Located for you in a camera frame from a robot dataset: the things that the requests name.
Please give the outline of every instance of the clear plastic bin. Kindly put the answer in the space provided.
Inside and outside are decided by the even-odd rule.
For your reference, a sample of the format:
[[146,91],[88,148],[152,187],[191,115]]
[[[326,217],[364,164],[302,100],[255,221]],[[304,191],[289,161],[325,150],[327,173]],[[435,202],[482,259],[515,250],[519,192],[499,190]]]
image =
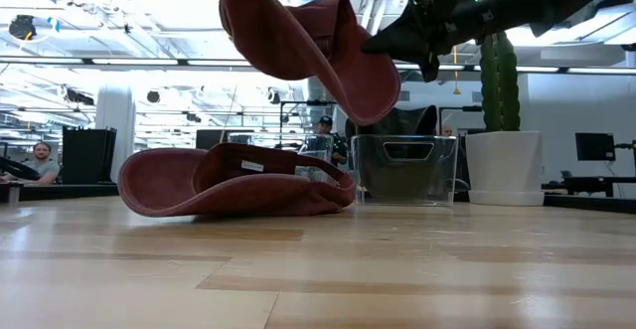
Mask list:
[[[231,133],[228,136],[228,142],[294,151],[327,162],[331,161],[334,145],[332,136],[306,133]],[[297,166],[296,175],[307,177],[313,181],[333,182],[324,171],[314,167]]]
[[359,204],[452,206],[457,138],[358,135],[351,147]]

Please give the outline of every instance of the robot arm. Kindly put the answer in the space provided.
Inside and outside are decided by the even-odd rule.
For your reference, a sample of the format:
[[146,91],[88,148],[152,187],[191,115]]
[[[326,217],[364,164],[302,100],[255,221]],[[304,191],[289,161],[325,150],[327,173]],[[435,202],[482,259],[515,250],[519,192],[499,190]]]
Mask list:
[[592,0],[408,0],[401,16],[377,33],[363,52],[387,53],[419,65],[424,80],[434,81],[438,55],[471,39],[530,24],[535,37],[564,21]]

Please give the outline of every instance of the white planter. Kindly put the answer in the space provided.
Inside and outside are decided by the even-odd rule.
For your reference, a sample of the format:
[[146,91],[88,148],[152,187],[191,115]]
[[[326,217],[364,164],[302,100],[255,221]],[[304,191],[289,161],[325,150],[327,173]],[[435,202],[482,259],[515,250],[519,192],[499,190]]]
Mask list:
[[466,136],[470,202],[541,206],[542,143],[538,131],[497,131]]

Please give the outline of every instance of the cap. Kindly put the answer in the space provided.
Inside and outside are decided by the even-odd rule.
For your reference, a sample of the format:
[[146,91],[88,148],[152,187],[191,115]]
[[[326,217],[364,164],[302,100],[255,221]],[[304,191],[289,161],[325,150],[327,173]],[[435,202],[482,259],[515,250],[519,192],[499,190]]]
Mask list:
[[334,120],[329,115],[323,115],[318,121],[319,124],[327,124],[329,126],[334,124]]

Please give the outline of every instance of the wooden table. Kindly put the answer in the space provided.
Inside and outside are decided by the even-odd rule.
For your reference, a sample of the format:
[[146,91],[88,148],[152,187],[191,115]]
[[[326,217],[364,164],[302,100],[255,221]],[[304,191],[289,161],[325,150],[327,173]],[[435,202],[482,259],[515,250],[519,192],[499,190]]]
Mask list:
[[636,217],[351,208],[145,219],[117,197],[0,207],[3,328],[636,328]]

